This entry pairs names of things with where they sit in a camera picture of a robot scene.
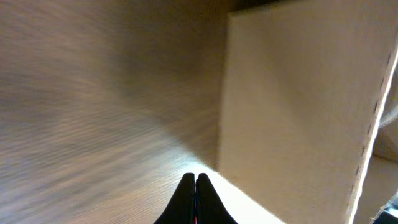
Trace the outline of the beige masking tape roll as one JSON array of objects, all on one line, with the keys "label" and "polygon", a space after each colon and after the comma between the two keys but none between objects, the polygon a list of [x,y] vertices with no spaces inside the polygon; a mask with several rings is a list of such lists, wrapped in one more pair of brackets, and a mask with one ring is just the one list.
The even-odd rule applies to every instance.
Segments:
[{"label": "beige masking tape roll", "polygon": [[398,113],[397,105],[392,107],[390,110],[383,112],[379,122],[379,128],[383,128],[394,122],[397,119],[397,113]]}]

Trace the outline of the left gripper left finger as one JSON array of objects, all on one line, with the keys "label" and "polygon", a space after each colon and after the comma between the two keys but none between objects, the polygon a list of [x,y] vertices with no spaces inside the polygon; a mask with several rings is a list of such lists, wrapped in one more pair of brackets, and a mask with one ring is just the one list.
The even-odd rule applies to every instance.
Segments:
[{"label": "left gripper left finger", "polygon": [[193,173],[182,176],[165,210],[154,224],[195,224],[195,175]]}]

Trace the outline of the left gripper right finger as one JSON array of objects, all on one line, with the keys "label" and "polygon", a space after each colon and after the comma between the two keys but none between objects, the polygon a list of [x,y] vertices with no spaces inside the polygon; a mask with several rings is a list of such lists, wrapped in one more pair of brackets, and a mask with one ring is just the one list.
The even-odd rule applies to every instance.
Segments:
[{"label": "left gripper right finger", "polygon": [[196,181],[196,217],[197,224],[237,224],[205,173]]}]

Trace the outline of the open cardboard box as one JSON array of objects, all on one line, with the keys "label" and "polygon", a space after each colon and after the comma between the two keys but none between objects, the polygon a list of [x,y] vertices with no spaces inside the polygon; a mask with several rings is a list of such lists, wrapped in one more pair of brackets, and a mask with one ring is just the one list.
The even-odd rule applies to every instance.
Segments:
[{"label": "open cardboard box", "polygon": [[218,172],[286,223],[351,223],[396,64],[396,0],[231,13]]}]

